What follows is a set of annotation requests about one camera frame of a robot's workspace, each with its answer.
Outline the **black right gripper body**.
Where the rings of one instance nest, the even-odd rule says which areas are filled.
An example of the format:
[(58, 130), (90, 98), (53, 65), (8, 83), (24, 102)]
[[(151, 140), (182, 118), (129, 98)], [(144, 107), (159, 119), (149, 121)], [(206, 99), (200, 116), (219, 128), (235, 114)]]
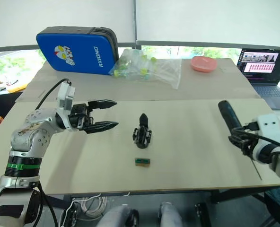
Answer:
[(258, 139), (249, 138), (242, 141), (242, 153), (247, 157), (253, 157), (253, 150), (258, 143)]

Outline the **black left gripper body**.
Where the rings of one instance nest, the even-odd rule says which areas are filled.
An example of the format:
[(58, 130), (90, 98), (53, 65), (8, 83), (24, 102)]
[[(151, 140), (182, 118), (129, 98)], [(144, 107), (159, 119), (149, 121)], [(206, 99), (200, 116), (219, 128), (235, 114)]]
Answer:
[(72, 128), (79, 131), (94, 131), (93, 118), (90, 113), (92, 108), (90, 103), (75, 104), (73, 105), (69, 114), (69, 121)]

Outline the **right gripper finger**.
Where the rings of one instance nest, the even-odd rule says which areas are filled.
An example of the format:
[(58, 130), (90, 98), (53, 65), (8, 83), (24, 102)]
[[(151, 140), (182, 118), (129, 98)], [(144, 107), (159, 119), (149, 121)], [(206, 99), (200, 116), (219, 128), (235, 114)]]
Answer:
[(230, 136), (228, 136), (228, 140), (230, 141), (231, 144), (238, 147), (242, 152), (247, 151), (247, 139), (246, 138), (244, 138), (242, 136), (238, 136), (238, 135), (230, 135)]

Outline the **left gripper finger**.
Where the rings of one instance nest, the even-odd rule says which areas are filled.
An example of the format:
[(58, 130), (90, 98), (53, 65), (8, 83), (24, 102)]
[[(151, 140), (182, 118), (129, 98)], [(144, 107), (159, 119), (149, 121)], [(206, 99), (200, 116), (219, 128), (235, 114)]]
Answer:
[(92, 134), (92, 133), (98, 133), (110, 130), (117, 126), (118, 122), (112, 122), (112, 121), (103, 121), (103, 122), (96, 122), (94, 124), (86, 124), (84, 125), (80, 131), (85, 131), (86, 134)]
[(94, 109), (107, 109), (114, 105), (116, 105), (117, 102), (114, 100), (109, 99), (103, 99), (103, 100), (94, 100), (88, 102), (88, 108), (90, 111)]

